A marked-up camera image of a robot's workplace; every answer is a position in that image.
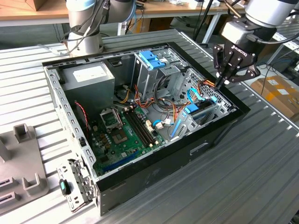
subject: red cable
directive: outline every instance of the red cable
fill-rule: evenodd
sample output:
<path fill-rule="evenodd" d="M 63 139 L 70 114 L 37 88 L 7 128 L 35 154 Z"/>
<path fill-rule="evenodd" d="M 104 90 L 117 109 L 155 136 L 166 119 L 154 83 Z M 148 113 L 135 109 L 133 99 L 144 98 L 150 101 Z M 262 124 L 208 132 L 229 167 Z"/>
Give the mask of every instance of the red cable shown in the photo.
<path fill-rule="evenodd" d="M 81 106 L 79 103 L 75 102 L 75 104 L 77 104 L 81 108 L 81 110 L 82 110 L 82 112 L 84 114 L 85 123 L 86 123 L 86 131 L 88 132 L 88 123 L 87 123 L 87 116 L 86 116 L 85 110 L 84 110 L 83 106 Z"/>

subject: table leg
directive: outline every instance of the table leg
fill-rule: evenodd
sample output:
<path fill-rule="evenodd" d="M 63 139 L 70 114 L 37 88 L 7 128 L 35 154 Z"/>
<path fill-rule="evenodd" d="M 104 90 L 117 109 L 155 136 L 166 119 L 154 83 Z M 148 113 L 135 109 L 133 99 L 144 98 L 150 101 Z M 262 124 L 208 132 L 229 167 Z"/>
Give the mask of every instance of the table leg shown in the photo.
<path fill-rule="evenodd" d="M 280 51 L 282 50 L 282 48 L 284 48 L 284 45 L 281 44 L 279 46 L 279 48 L 274 52 L 274 54 L 271 56 L 271 58 L 268 60 L 267 64 L 270 64 L 275 58 L 276 56 L 280 53 Z"/>
<path fill-rule="evenodd" d="M 211 35 L 212 35 L 212 33 L 213 33 L 213 31 L 214 31 L 214 29 L 215 29 L 215 27 L 216 27 L 216 25 L 217 25 L 217 23 L 220 19 L 220 16 L 221 16 L 220 13 L 213 16 L 213 18 L 211 20 L 211 23 L 210 23 L 210 25 L 209 25 L 209 27 L 206 31 L 206 35 L 205 35 L 205 37 L 202 41 L 203 43 L 208 43 L 209 42 L 209 40 L 211 38 Z"/>
<path fill-rule="evenodd" d="M 117 35 L 125 35 L 127 29 L 127 22 L 119 22 L 117 28 Z"/>

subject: open computer tower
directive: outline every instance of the open computer tower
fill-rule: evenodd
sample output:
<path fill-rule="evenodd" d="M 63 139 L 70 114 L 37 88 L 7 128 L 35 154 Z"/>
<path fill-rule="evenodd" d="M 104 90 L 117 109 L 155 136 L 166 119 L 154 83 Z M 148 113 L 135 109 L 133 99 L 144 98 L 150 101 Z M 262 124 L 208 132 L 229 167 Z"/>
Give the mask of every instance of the open computer tower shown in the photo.
<path fill-rule="evenodd" d="M 221 141 L 250 109 L 175 43 L 43 64 L 72 156 L 57 168 L 72 212 L 101 215 Z"/>

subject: slotted metal table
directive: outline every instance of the slotted metal table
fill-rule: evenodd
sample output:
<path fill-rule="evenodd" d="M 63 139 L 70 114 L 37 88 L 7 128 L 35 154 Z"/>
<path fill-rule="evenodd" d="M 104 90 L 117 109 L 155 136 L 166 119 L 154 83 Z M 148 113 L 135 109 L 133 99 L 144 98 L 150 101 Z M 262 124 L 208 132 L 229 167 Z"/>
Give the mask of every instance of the slotted metal table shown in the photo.
<path fill-rule="evenodd" d="M 212 58 L 185 34 L 166 30 L 104 38 L 107 50 L 176 42 L 212 74 Z M 48 45 L 66 52 L 61 44 Z M 0 131 L 34 126 L 50 191 L 0 217 L 0 223 L 278 223 L 299 209 L 299 129 L 246 84 L 230 85 L 251 111 L 197 160 L 100 217 L 93 203 L 72 214 L 56 167 L 71 149 L 41 62 L 58 59 L 38 46 L 0 51 Z"/>

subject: green circuit board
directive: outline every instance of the green circuit board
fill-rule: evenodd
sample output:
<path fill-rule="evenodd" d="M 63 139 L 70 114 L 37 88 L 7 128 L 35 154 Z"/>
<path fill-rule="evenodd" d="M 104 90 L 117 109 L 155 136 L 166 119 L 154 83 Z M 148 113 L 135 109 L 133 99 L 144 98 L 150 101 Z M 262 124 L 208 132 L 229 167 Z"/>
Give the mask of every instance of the green circuit board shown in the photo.
<path fill-rule="evenodd" d="M 135 108 L 134 113 L 145 123 L 147 118 L 141 108 Z M 153 132 L 149 134 L 155 143 L 151 147 L 146 147 L 126 119 L 124 112 L 118 114 L 123 126 L 121 129 L 111 130 L 110 133 L 106 130 L 101 118 L 91 123 L 93 130 L 91 146 L 97 160 L 93 167 L 98 175 L 103 175 L 165 144 L 164 139 L 158 133 Z M 106 118 L 112 121 L 109 124 L 113 123 L 113 118 Z"/>

